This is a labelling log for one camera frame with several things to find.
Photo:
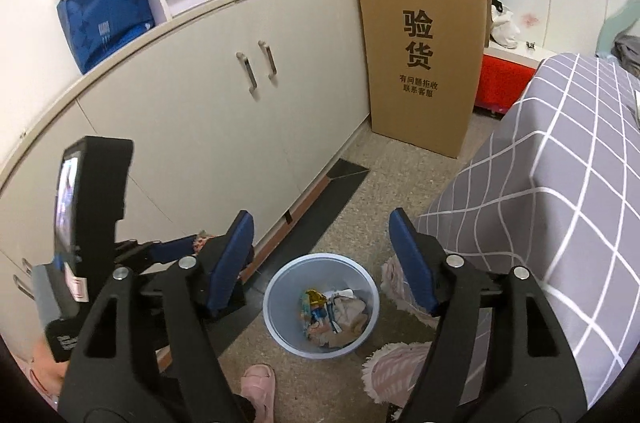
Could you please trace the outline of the light blue trash bin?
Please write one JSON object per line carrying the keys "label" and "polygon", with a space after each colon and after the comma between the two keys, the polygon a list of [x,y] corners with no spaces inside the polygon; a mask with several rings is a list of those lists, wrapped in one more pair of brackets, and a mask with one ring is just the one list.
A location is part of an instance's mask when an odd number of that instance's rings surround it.
{"label": "light blue trash bin", "polygon": [[364,343],[380,314],[378,287],[352,259],[330,253],[290,261],[270,279],[262,316],[285,351],[311,360],[345,356]]}

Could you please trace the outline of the trash pile in bin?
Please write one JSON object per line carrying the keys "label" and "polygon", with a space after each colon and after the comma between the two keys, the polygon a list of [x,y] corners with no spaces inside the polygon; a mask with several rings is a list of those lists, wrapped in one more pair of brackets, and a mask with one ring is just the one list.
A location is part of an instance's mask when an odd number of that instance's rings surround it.
{"label": "trash pile in bin", "polygon": [[300,319],[306,340],[326,349],[346,347],[367,327],[367,304],[352,292],[306,290],[300,297]]}

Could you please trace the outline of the pink frilled bed skirt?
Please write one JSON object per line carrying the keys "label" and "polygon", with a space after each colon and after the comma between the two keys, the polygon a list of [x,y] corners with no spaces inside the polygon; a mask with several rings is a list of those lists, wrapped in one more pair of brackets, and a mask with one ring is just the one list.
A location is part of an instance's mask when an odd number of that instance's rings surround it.
{"label": "pink frilled bed skirt", "polygon": [[[429,329],[437,328],[439,319],[432,317],[418,305],[396,256],[390,257],[382,265],[381,287],[398,309],[410,313]],[[474,369],[466,379],[462,403],[475,399],[480,393],[486,365],[486,360],[480,361],[480,358],[486,357],[490,321],[490,311],[482,310],[478,316],[474,342]],[[389,403],[403,408],[416,386],[430,347],[431,342],[416,342],[390,343],[379,348],[362,366],[361,377],[366,394],[379,405]]]}

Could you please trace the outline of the pink slipper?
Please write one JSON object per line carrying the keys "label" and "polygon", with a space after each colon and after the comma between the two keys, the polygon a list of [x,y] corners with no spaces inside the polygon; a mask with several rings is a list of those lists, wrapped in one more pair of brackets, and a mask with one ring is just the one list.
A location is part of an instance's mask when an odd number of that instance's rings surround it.
{"label": "pink slipper", "polygon": [[269,365],[251,365],[242,375],[240,385],[247,418],[256,423],[273,423],[277,379]]}

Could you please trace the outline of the white low cabinet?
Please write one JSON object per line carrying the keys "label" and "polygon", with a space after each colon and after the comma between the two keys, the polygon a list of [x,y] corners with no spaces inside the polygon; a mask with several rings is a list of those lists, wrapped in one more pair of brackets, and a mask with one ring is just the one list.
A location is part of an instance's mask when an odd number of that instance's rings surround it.
{"label": "white low cabinet", "polygon": [[1,172],[1,334],[41,328],[30,267],[53,255],[58,167],[87,135],[134,142],[119,239],[279,228],[369,113],[358,0],[217,0],[87,74]]}

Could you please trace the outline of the blue shopping bag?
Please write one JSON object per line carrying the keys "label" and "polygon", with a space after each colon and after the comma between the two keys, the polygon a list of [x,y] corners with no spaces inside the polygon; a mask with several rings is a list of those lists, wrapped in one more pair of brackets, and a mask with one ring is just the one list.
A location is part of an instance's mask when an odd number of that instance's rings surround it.
{"label": "blue shopping bag", "polygon": [[56,11],[82,74],[155,26],[148,0],[62,0]]}

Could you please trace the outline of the grey checked bed sheet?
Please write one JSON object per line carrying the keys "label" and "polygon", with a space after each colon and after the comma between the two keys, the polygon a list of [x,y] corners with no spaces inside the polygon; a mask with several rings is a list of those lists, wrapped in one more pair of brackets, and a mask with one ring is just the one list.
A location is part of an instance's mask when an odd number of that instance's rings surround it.
{"label": "grey checked bed sheet", "polygon": [[416,228],[478,268],[526,267],[596,403],[639,343],[638,80],[546,59]]}

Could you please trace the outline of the red storage bench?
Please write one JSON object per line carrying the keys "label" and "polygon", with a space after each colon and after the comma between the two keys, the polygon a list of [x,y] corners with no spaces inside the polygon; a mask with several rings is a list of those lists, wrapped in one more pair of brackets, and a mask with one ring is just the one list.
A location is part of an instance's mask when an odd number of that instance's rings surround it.
{"label": "red storage bench", "polygon": [[521,97],[529,81],[544,60],[554,56],[550,50],[532,50],[520,43],[508,50],[490,43],[484,50],[475,107],[494,114],[506,114]]}

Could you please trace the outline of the tall brown cardboard box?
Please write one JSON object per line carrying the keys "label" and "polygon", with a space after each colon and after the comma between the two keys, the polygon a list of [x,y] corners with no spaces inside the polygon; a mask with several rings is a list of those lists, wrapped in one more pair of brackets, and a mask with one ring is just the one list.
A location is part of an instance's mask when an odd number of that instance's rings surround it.
{"label": "tall brown cardboard box", "polygon": [[488,0],[359,0],[372,130],[456,158],[474,107]]}

